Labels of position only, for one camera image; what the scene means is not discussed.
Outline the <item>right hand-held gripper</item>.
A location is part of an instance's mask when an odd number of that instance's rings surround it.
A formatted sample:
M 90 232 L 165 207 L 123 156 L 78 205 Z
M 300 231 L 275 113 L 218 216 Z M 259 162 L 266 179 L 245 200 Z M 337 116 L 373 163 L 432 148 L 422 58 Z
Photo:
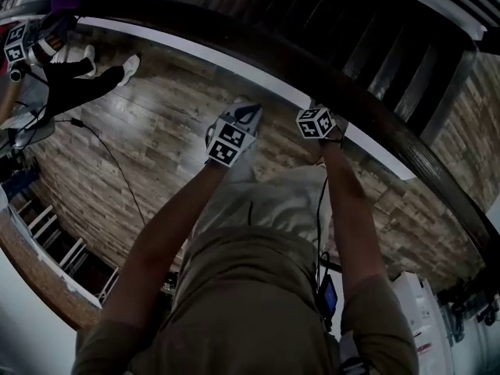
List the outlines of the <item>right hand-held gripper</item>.
M 323 139 L 336 126 L 329 109 L 324 107 L 301 110 L 296 123 L 304 139 Z

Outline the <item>dark wooden staircase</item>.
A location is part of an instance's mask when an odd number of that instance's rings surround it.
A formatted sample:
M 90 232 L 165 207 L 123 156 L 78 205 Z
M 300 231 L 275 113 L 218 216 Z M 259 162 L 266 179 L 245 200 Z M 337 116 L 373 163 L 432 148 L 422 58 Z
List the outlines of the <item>dark wooden staircase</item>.
M 176 0 L 261 27 L 342 71 L 431 144 L 477 48 L 416 0 Z

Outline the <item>person's left forearm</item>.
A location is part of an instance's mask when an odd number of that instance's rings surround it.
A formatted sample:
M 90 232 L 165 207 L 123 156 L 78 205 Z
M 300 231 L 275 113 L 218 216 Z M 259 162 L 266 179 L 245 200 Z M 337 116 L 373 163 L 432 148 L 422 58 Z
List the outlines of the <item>person's left forearm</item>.
M 147 223 L 106 300 L 101 320 L 145 328 L 177 253 L 227 171 L 208 162 Z

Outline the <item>black waist device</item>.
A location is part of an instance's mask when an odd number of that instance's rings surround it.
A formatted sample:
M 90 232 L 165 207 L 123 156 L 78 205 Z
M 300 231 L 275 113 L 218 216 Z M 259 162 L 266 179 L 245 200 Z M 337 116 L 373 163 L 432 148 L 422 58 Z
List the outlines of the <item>black waist device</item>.
M 325 273 L 317 292 L 316 303 L 325 322 L 330 323 L 337 308 L 338 296 L 331 275 Z

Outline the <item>brown curved wooden ledge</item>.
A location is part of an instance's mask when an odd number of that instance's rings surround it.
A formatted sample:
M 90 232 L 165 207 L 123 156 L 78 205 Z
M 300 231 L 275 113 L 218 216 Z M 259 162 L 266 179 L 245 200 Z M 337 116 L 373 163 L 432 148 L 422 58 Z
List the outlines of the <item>brown curved wooden ledge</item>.
M 67 325 L 79 330 L 97 322 L 98 310 L 38 259 L 5 213 L 0 213 L 0 249 L 28 287 Z

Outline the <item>person's light trousers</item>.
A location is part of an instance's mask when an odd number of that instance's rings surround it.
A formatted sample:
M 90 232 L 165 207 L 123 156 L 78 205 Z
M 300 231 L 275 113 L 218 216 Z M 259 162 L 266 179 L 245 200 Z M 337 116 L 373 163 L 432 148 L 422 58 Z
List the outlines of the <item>person's light trousers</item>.
M 323 164 L 287 169 L 256 180 L 255 153 L 247 152 L 229 169 L 188 239 L 224 227 L 270 228 L 324 246 L 332 219 L 327 171 Z

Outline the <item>dark wooden handrail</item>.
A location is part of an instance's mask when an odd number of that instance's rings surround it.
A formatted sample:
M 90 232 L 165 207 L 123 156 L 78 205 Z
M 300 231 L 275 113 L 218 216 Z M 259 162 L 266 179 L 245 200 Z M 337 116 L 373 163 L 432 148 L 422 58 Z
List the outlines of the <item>dark wooden handrail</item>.
M 484 261 L 500 233 L 444 163 L 393 112 L 341 71 L 235 18 L 170 0 L 77 0 L 71 14 L 172 34 L 254 66 L 334 109 L 405 164 L 453 212 Z

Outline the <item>white cardboard box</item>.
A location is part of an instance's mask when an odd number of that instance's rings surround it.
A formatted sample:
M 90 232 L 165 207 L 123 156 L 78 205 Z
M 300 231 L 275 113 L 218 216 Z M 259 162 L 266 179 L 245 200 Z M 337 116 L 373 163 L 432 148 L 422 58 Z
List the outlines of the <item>white cardboard box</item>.
M 429 282 L 403 271 L 392 287 L 412 331 L 419 375 L 452 375 L 445 322 Z

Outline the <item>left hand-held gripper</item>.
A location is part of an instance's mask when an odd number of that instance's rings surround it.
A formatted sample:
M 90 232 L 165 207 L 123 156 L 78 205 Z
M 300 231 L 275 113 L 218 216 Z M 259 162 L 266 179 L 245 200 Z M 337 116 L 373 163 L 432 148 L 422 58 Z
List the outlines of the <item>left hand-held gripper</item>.
M 255 142 L 261 119 L 261 105 L 235 102 L 215 122 L 207 147 L 208 158 L 224 166 L 233 166 L 241 155 Z

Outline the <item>person's right forearm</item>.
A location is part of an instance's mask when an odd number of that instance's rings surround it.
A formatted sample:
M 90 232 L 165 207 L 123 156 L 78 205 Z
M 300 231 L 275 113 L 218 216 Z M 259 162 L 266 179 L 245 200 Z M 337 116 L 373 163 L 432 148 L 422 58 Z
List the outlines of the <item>person's right forearm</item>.
M 361 184 L 338 143 L 322 143 L 321 152 L 327 170 L 344 297 L 348 302 L 368 281 L 387 281 L 388 277 L 370 203 Z

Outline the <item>white metal rack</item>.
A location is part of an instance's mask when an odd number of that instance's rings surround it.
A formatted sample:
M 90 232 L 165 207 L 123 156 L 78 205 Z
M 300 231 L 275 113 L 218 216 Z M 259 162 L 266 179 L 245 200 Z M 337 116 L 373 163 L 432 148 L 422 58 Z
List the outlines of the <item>white metal rack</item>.
M 71 292 L 100 309 L 116 284 L 119 268 L 92 253 L 83 238 L 76 239 L 65 232 L 52 205 L 37 210 L 33 202 L 28 201 L 18 209 L 10 205 L 8 212 L 38 259 L 62 279 Z

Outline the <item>person's olive shirt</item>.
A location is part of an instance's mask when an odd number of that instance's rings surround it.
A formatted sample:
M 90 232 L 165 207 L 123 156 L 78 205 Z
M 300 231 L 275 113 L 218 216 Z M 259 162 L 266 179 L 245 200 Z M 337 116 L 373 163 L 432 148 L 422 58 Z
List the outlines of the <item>person's olive shirt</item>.
M 316 308 L 314 247 L 261 227 L 208 231 L 186 251 L 154 338 L 105 320 L 82 330 L 72 375 L 338 375 Z

